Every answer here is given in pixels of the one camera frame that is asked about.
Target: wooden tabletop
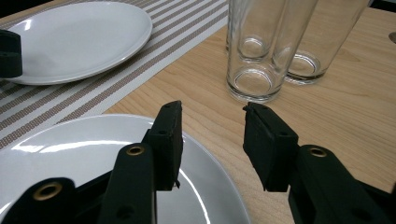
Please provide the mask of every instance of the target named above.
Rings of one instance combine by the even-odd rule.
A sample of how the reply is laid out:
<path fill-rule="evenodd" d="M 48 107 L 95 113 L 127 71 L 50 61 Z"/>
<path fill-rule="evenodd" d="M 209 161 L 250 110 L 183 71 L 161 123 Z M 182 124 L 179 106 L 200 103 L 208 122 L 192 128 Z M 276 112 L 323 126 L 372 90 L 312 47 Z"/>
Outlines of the wooden tabletop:
<path fill-rule="evenodd" d="M 299 134 L 300 146 L 330 149 L 355 178 L 387 192 L 396 181 L 396 44 L 389 40 L 391 32 L 396 32 L 395 13 L 366 8 L 320 82 L 285 83 L 267 104 Z M 242 149 L 245 104 L 226 90 L 225 36 L 226 27 L 107 113 L 154 118 L 162 105 L 181 100 L 184 132 L 224 166 L 253 223 L 292 223 L 288 193 L 264 192 Z"/>

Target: tableware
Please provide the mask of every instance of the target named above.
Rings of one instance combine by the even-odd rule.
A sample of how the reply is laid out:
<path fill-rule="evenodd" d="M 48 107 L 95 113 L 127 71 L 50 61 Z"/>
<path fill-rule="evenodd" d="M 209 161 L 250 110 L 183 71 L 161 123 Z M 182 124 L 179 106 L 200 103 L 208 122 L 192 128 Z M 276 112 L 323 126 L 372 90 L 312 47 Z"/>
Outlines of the tableware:
<path fill-rule="evenodd" d="M 153 119 L 102 115 L 53 126 L 0 151 L 0 220 L 34 183 L 68 177 L 80 186 L 113 168 L 118 151 L 141 142 Z M 159 223 L 250 223 L 219 162 L 183 133 L 180 189 L 159 191 Z"/>
<path fill-rule="evenodd" d="M 367 0 L 318 0 L 286 80 L 298 85 L 320 80 L 367 4 Z"/>
<path fill-rule="evenodd" d="M 8 29 L 21 36 L 20 77 L 27 85 L 71 82 L 102 73 L 148 42 L 152 22 L 139 7 L 87 2 L 56 7 Z"/>
<path fill-rule="evenodd" d="M 235 99 L 261 104 L 276 98 L 316 2 L 233 2 L 227 87 Z"/>

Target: striped placemat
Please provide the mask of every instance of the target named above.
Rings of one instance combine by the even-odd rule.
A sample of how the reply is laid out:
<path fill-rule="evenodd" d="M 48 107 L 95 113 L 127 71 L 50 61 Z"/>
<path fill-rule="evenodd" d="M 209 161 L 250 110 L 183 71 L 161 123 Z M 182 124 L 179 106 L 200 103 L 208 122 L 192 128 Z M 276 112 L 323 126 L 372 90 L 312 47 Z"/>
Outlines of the striped placemat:
<path fill-rule="evenodd" d="M 54 124 L 102 114 L 227 22 L 225 0 L 118 2 L 150 15 L 153 31 L 147 45 L 114 69 L 63 85 L 24 86 L 0 79 L 0 149 Z M 0 29 L 22 20 L 0 24 Z"/>

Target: white plate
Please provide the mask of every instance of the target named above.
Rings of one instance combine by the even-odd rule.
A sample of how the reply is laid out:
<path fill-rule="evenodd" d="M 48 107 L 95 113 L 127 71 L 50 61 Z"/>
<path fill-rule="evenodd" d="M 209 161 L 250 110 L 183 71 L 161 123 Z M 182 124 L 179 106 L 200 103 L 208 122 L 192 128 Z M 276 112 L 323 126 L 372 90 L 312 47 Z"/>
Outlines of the white plate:
<path fill-rule="evenodd" d="M 102 115 L 65 122 L 0 151 L 0 220 L 34 183 L 68 177 L 80 186 L 112 169 L 118 151 L 141 142 L 153 119 Z M 159 223 L 250 223 L 218 161 L 183 133 L 180 189 L 158 192 Z"/>
<path fill-rule="evenodd" d="M 91 77 L 136 54 L 152 22 L 139 7 L 116 2 L 72 4 L 39 13 L 10 29 L 21 36 L 20 77 L 9 81 L 50 85 Z"/>

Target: glass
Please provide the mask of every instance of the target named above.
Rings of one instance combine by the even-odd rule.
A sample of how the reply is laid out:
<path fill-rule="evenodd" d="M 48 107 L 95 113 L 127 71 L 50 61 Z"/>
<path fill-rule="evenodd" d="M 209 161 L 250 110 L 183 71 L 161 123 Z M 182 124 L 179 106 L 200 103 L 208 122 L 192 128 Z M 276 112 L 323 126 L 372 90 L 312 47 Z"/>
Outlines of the glass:
<path fill-rule="evenodd" d="M 367 4 L 368 0 L 318 0 L 286 80 L 304 85 L 323 77 Z"/>
<path fill-rule="evenodd" d="M 234 98 L 276 98 L 316 2 L 233 0 L 227 87 Z"/>

